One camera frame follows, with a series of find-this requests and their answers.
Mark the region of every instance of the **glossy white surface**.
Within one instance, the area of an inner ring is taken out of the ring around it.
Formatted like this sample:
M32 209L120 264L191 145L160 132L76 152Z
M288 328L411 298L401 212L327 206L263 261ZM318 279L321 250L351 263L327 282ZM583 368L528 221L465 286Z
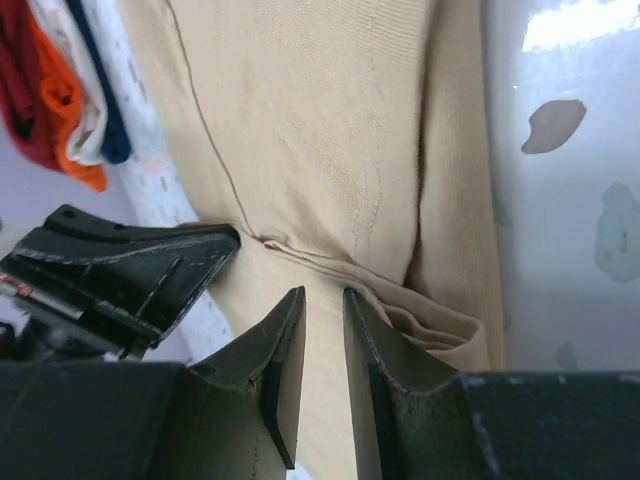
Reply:
M640 2L483 5L509 366L640 368ZM582 122L524 154L554 100Z

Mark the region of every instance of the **navy blue clothing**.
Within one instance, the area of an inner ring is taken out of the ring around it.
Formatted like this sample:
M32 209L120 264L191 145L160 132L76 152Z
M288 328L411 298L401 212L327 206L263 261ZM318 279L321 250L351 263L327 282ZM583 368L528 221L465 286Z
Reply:
M98 78L102 84L102 90L104 91L104 98L107 101L107 128L104 134L104 141L100 152L109 163L122 163L131 155L131 143L129 137L124 128L122 122L122 115L120 115L120 109L116 103L116 97L111 90L111 85L107 79L107 74L104 70L104 65L100 59L98 48L96 47L96 41L89 29L89 23L87 22L87 16L80 0L66 0L69 5L69 10L78 24L78 29L84 38L93 63L98 73Z

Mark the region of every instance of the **seam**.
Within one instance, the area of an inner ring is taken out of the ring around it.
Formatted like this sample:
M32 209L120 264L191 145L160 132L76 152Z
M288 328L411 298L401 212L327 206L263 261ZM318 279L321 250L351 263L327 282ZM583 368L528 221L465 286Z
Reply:
M439 4L432 7L430 10L431 13L431 21L429 25L427 25L427 34L425 36L423 49L424 55L422 57L422 69L419 73L421 75L419 79L419 87L418 91L421 92L420 96L420 105L418 112L418 131L417 134L417 148L416 148L416 167L418 173L418 185L417 185L417 196L416 196L416 232L413 239L413 245L411 246L411 257L407 262L405 269L405 278L403 285L407 288L415 289L419 285L413 281L413 273L419 271L422 267L422 256L424 254L422 249L422 198L424 196L424 190L426 185L426 175L427 175L427 150L425 148L427 128L429 128L428 115L427 115L427 95L429 89L429 60L431 58L431 50L433 47L433 41L431 41L431 37L433 36L433 25L438 22L438 14L439 14Z
M171 12L171 16L173 17L173 22L176 26L176 34L178 36L178 41L180 42L180 49L182 50L182 55L184 56L185 64L187 66L187 73L189 75L189 86L191 87L191 94L193 95L193 101L195 102L196 107L198 109L198 116L200 117L200 121L202 122L202 126L204 127L205 132L207 132L207 138L209 140L209 143L211 144L211 148L213 148L216 156L218 157L218 161L220 162L220 165L222 166L222 169L224 170L225 175L227 176L229 185L231 185L231 191L233 192L233 196L238 204L238 207L240 208L240 213L242 214L242 220L247 226L247 229L249 230L250 235L255 237L256 234L253 231L253 228L251 228L251 224L249 223L249 220L247 218L247 213L245 212L242 202L240 201L240 197L238 196L238 191L236 189L235 184L233 183L233 179L231 178L229 169L227 168L227 165L222 160L222 156L220 155L220 152L218 151L218 148L216 147L216 144L213 141L213 136L209 131L209 126L207 125L207 122L204 118L204 114L202 113L202 108L200 107L200 102L198 101L198 95L196 94L196 88L193 83L193 73L191 70L191 63L189 62L189 57L187 56L187 50L185 48L184 40L182 38L182 33L180 31L180 25L178 24L178 16L176 15L173 5L171 5L171 0L166 0L165 3L169 11Z
M367 47L369 49L369 63L371 65L371 73L372 73L372 76L373 76L373 82L374 82L374 85L376 87L376 90L378 91L378 95L380 95L380 97L382 97L382 99L384 100L384 94L382 92L382 88L380 87L380 82L378 80L378 73L376 71L375 61L373 59L373 47L372 47L373 30L374 30L374 27L376 25L376 21L377 21L379 10L380 10L380 0L376 0L375 8L373 9L373 13L371 15L371 22L369 24ZM371 238L372 238L371 234L373 233L373 227L375 226L376 218L378 218L378 213L380 212L380 204L382 203L382 198L381 198L381 195L382 195L382 181L380 180L380 161L375 156L374 156L373 160L374 160L374 163L375 163L375 166L376 166L376 179L378 181L378 195L376 196L377 197L376 206L374 208L373 215L371 216L371 224L369 225L369 230L367 232L367 238L366 238L367 253L366 253L366 257L365 257L366 265L369 265L369 260L371 259Z
M373 7L373 13L369 19L369 26L368 26L368 30L367 30L367 52L369 54L369 71L371 73L371 78L373 80L373 84L374 87L376 89L376 92L378 93L378 95L382 96L382 92L380 91L380 86L378 85L376 79L377 79L377 74L376 74L376 69L373 63L373 54L371 52L371 36L372 36L372 30L373 30L373 24L375 22L375 18L376 18L376 14L378 12L380 6L380 0L377 0L375 3L375 6ZM363 205L364 205L364 201L365 198L367 197L367 193L369 192L369 175L367 170L364 170L364 191L362 193L362 196L360 197L360 208L358 208L358 212L356 214L356 218L355 221L353 222L353 225L351 226L351 235L354 238L354 242L353 242L353 254L356 256L356 258L358 257L358 244L359 244L359 240L360 240L360 235L356 235L356 226L360 223L360 217L362 216L362 210L363 210Z

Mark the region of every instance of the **folded clothes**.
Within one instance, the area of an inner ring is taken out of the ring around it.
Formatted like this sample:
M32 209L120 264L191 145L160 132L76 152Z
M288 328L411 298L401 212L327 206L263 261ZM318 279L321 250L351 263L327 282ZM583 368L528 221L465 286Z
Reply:
M104 163L100 150L107 125L107 102L78 25L65 0L29 0L38 26L64 57L82 85L84 95L78 126L67 143L67 156L81 165Z
M40 66L26 0L0 0L0 110L9 136L27 159L60 170L40 98Z
M107 189L107 177L100 166L87 167L67 157L67 144L82 115L82 86L64 58L29 12L31 29L40 63L40 95L46 107L49 135L58 164L69 176L92 189Z
M118 109L116 98L109 84L104 65L102 64L98 48L96 47L95 39L91 34L82 2L80 0L66 0L66 2L91 54L107 102L109 114L107 116L104 142L101 148L102 155L109 163L122 163L131 155L131 143L129 142L124 123L122 122L122 116Z

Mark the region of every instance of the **paint stain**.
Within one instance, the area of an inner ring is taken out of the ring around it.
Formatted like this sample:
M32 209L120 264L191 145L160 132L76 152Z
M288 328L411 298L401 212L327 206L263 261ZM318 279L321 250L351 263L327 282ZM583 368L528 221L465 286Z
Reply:
M511 221L507 206L502 201L502 197L495 188L491 189L491 195L493 197L493 218L495 219L496 225L502 228L512 228L513 222Z
M556 352L556 362L565 370L577 370L578 358L573 343L565 342L558 347Z
M138 77L138 73L136 71L136 67L133 64L133 60L129 58L127 60L127 65L129 66L129 73L131 74L131 79L133 82L138 85L138 89L140 90L140 95L142 95L142 99L145 103L147 103L147 89L142 82L142 79Z
M527 155L549 153L564 145L578 129L587 108L580 100L553 100L538 108L531 118L531 136L522 145Z
M640 202L626 185L616 182L602 195L596 224L595 262L618 283L640 278Z

